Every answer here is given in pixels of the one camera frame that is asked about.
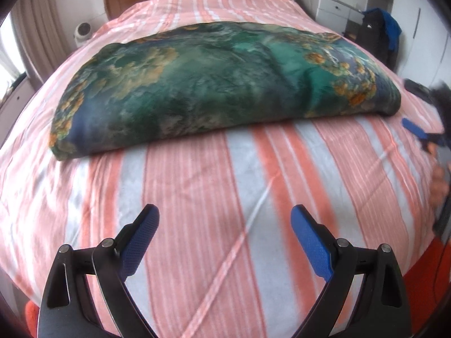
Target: blue jacket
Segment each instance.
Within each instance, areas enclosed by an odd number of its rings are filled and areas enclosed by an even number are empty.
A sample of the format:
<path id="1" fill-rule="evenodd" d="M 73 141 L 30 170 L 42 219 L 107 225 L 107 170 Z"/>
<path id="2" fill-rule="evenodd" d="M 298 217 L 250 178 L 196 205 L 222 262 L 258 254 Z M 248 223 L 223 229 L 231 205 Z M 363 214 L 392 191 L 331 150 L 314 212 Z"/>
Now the blue jacket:
<path id="1" fill-rule="evenodd" d="M 399 26 L 398 22 L 393 18 L 393 16 L 390 15 L 385 10 L 380 9 L 379 7 L 376 7 L 375 9 L 370 9 L 367 11 L 362 12 L 362 14 L 366 15 L 370 12 L 380 10 L 382 15 L 384 16 L 385 20 L 385 32 L 388 36 L 389 43 L 388 43 L 388 49 L 390 51 L 395 51 L 398 48 L 398 38 L 401 35 L 402 29 Z"/>

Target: window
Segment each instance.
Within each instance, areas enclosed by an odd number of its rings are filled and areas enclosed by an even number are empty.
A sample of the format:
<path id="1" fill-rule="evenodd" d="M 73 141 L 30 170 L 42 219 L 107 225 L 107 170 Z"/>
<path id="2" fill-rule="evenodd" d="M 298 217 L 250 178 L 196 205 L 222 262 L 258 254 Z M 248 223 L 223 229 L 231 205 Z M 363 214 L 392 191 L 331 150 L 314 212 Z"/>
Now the window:
<path id="1" fill-rule="evenodd" d="M 0 26 L 0 101 L 11 84 L 25 72 L 8 14 Z"/>

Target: bed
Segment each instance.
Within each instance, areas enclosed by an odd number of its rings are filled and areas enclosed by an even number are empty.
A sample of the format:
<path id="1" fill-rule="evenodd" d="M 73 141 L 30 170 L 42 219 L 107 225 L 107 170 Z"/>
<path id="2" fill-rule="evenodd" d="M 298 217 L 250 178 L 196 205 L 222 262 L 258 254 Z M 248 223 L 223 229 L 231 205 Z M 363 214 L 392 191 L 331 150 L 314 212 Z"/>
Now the bed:
<path id="1" fill-rule="evenodd" d="M 75 72 L 112 42 L 179 26 L 251 21 L 326 32 L 293 0 L 105 0 L 112 18 L 49 78 L 0 150 L 0 265 L 36 303 L 61 244 L 114 237 L 147 203 L 159 229 L 127 286 L 162 337 L 288 337 L 323 282 L 290 229 L 293 205 L 355 246 L 392 246 L 403 273 L 432 240 L 432 159 L 401 126 L 439 131 L 402 88 L 393 117 L 260 124 L 57 162 L 55 107 Z M 91 283 L 106 329 L 116 329 Z M 359 291 L 356 279 L 336 329 Z"/>

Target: white cabinet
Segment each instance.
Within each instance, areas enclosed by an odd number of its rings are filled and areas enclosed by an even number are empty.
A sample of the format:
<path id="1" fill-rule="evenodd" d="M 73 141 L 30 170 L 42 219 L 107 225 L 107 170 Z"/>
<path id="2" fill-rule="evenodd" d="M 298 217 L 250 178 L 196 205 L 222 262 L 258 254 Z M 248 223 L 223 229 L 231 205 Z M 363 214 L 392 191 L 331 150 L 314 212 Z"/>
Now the white cabinet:
<path id="1" fill-rule="evenodd" d="M 332 14 L 331 12 L 319 10 L 316 15 L 316 22 L 342 35 L 346 30 L 348 20 L 341 16 Z"/>
<path id="2" fill-rule="evenodd" d="M 429 87 L 440 66 L 448 32 L 427 1 L 421 7 L 414 42 L 400 76 Z"/>
<path id="3" fill-rule="evenodd" d="M 318 24 L 342 35 L 348 21 L 362 24 L 363 14 L 339 0 L 296 0 Z"/>
<path id="4" fill-rule="evenodd" d="M 446 40 L 445 51 L 440 60 L 440 66 L 438 67 L 431 86 L 437 86 L 442 81 L 451 87 L 451 37 L 449 34 L 448 39 Z"/>
<path id="5" fill-rule="evenodd" d="M 402 29 L 396 74 L 429 87 L 445 49 L 444 24 L 427 0 L 394 0 L 392 16 Z"/>
<path id="6" fill-rule="evenodd" d="M 349 11 L 351 10 L 349 7 L 334 0 L 319 0 L 318 9 L 341 16 L 346 20 L 348 20 Z"/>

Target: human hand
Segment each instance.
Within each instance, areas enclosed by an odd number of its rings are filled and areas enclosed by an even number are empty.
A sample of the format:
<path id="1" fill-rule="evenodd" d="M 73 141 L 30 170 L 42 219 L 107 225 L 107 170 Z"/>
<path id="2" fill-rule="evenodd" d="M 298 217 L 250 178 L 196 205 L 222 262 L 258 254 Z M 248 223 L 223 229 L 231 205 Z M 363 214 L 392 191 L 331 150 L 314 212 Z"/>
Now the human hand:
<path id="1" fill-rule="evenodd" d="M 436 157 L 437 155 L 437 145 L 430 143 L 428 144 L 428 150 L 432 154 L 432 156 Z M 451 164 L 448 164 L 448 168 L 451 171 Z M 438 163 L 434 165 L 434 169 L 432 170 L 432 180 L 431 185 L 429 187 L 429 203 L 433 208 L 437 208 L 443 201 L 445 201 L 446 196 L 448 196 L 450 192 L 449 184 L 447 184 L 444 180 L 445 178 L 445 169 L 442 168 Z"/>

